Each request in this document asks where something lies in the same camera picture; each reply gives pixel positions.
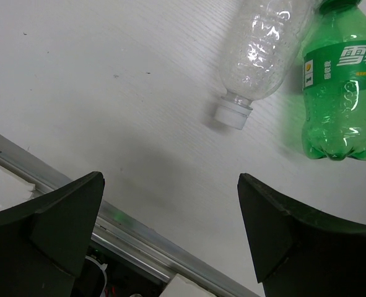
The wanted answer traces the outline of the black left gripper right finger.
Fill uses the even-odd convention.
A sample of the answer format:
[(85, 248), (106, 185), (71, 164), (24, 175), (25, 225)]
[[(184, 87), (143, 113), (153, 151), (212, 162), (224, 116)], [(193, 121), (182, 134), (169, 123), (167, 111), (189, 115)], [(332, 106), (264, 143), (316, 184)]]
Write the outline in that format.
[(247, 173), (237, 189), (266, 296), (366, 296), (366, 225), (317, 210)]

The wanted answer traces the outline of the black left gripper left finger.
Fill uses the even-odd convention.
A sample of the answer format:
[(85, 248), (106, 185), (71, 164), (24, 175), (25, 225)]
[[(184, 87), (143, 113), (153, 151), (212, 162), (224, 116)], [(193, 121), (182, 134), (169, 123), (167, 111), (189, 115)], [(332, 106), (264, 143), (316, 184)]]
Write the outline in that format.
[(104, 187), (94, 171), (0, 211), (0, 296), (70, 296)]

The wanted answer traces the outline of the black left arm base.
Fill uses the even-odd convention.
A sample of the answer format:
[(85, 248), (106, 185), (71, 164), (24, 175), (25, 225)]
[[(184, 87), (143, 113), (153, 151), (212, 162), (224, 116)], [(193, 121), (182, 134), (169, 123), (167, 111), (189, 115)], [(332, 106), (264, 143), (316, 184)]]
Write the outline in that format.
[(90, 241), (71, 296), (160, 296), (166, 286), (130, 261)]

